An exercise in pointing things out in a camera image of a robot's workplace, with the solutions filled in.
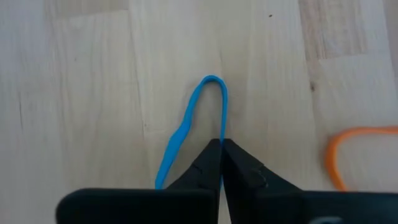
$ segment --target wooden surface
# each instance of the wooden surface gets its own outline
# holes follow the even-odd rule
[[[303,189],[334,190],[330,136],[398,124],[394,0],[0,1],[0,223],[54,223],[82,187],[152,188],[207,74],[227,137]],[[205,88],[176,179],[220,129]],[[398,138],[341,146],[353,190],[398,192]],[[228,223],[224,196],[220,223]]]

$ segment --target blue rubber band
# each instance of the blue rubber band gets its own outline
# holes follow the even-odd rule
[[[199,99],[201,89],[203,88],[204,85],[206,85],[209,82],[217,82],[220,85],[221,93],[223,95],[223,111],[221,114],[220,141],[223,142],[224,140],[227,106],[228,106],[228,91],[222,79],[218,78],[215,75],[208,75],[200,82],[200,84],[193,91],[187,109],[185,110],[185,115],[182,120],[182,123],[180,127],[174,132],[174,134],[170,137],[169,144],[166,147],[162,163],[160,164],[160,168],[156,176],[155,180],[156,189],[161,189],[163,186],[164,180],[166,179],[166,176],[169,173],[169,169],[172,166],[173,161],[178,154],[178,150],[180,149],[182,143],[184,142],[191,128],[193,110],[195,109],[195,105]]]

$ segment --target rubber band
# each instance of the rubber band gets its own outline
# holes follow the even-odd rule
[[[159,171],[156,175],[156,180],[155,180],[156,189],[161,189],[163,187],[163,183],[167,177],[167,174],[169,173],[169,169],[172,166],[173,161],[176,158],[178,151],[191,128],[193,110],[195,109],[195,105],[199,99],[201,90],[203,86],[209,82],[217,82],[221,88],[221,94],[223,95],[223,110],[221,114],[221,131],[220,131],[221,143],[224,140],[227,107],[228,107],[228,91],[222,79],[218,78],[215,75],[208,75],[200,82],[200,84],[193,91],[187,109],[185,110],[185,115],[183,117],[182,123],[180,127],[174,132],[174,134],[170,137],[169,143],[163,155],[162,163],[160,164]]]
[[[325,166],[329,173],[330,179],[333,182],[333,185],[338,190],[342,191],[348,190],[347,186],[344,184],[343,178],[341,178],[341,175],[338,171],[336,164],[338,146],[345,139],[362,134],[398,134],[398,126],[378,127],[378,128],[372,128],[372,127],[351,128],[337,134],[329,141],[328,146],[326,148]]]

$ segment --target wood grain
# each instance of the wood grain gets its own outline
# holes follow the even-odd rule
[[[207,74],[227,137],[303,189],[333,190],[328,138],[398,123],[390,0],[0,1],[0,223],[54,223],[82,187],[152,188]],[[220,129],[205,88],[167,183]],[[397,138],[341,146],[353,190],[398,192]],[[230,223],[221,194],[220,223]]]

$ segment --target orange rubber band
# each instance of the orange rubber band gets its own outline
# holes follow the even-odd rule
[[[334,136],[328,143],[326,148],[325,165],[329,173],[330,179],[338,190],[347,191],[347,186],[344,184],[340,173],[337,169],[337,147],[345,140],[353,136],[362,134],[398,134],[398,126],[390,127],[359,127],[344,130],[343,132]]]

